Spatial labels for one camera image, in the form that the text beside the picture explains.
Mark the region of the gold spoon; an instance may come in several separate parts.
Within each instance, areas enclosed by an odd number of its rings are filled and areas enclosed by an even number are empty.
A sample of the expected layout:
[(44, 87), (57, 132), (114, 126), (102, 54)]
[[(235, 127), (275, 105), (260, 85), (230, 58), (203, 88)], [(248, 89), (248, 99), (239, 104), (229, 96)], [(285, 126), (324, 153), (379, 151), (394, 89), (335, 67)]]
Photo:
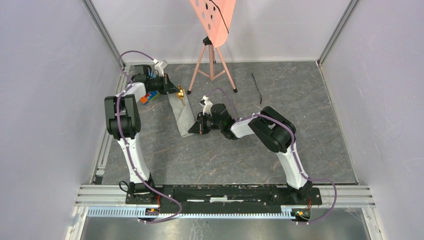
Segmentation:
[(178, 92), (176, 93), (176, 96), (178, 97), (178, 99), (181, 101), (181, 103), (182, 103), (182, 105), (183, 105), (183, 107), (185, 107), (185, 100), (184, 100), (184, 97), (185, 97), (185, 91), (184, 91), (184, 89), (183, 89), (183, 87), (182, 86), (180, 86), (180, 85), (178, 85), (177, 86), (177, 89), (178, 89)]

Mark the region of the grey cloth napkin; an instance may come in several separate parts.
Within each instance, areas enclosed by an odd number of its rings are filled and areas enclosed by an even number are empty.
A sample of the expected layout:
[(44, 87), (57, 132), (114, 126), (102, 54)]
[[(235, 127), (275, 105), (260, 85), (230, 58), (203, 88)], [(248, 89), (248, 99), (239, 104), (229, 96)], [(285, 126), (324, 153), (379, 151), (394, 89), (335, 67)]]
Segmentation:
[(182, 138), (193, 135), (189, 133), (189, 129), (195, 124), (195, 117), (186, 95), (183, 96), (182, 100), (178, 98), (176, 93), (169, 94), (168, 100), (172, 108), (176, 125), (179, 134)]

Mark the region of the thin black utensil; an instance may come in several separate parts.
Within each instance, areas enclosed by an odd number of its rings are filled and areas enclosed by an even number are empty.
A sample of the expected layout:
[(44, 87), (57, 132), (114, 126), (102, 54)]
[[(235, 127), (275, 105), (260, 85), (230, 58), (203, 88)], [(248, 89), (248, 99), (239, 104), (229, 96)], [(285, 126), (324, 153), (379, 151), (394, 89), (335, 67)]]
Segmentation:
[(260, 92), (260, 90), (259, 90), (259, 86), (258, 86), (258, 83), (257, 83), (257, 81), (256, 81), (256, 78), (255, 78), (255, 75), (254, 75), (254, 73), (253, 73), (253, 72), (251, 72), (251, 76), (252, 76), (252, 79), (253, 79), (253, 82), (254, 82), (254, 85), (255, 85), (256, 91), (257, 91), (257, 93), (258, 93), (258, 95), (259, 95), (259, 104), (261, 105), (261, 104), (262, 104), (262, 102), (263, 102), (263, 96), (262, 96), (262, 94), (261, 94), (261, 92)]

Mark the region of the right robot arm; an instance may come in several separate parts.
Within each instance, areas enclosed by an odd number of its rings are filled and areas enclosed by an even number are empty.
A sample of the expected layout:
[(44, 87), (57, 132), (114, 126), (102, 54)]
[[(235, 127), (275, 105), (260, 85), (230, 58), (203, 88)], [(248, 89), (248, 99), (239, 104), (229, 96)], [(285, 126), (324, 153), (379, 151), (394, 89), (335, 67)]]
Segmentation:
[(219, 130), (229, 140), (257, 136), (268, 150), (277, 155), (292, 195), (304, 199), (312, 189), (313, 184), (298, 156), (296, 128), (272, 107), (266, 106), (259, 113), (236, 120), (223, 103), (212, 104), (210, 110), (198, 113), (188, 132), (205, 135), (212, 130)]

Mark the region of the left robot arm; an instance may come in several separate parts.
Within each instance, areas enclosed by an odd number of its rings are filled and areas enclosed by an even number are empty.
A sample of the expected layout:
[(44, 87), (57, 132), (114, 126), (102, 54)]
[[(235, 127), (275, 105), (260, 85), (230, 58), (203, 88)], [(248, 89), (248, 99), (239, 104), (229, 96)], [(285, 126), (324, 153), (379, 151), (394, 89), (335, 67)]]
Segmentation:
[(104, 99), (106, 130), (122, 149), (129, 171), (125, 191), (128, 204), (152, 203), (158, 197), (140, 146), (141, 117), (138, 101), (154, 91), (163, 95), (179, 92), (162, 68), (156, 66), (154, 69), (156, 76), (152, 77), (146, 72), (135, 74), (129, 78), (123, 91)]

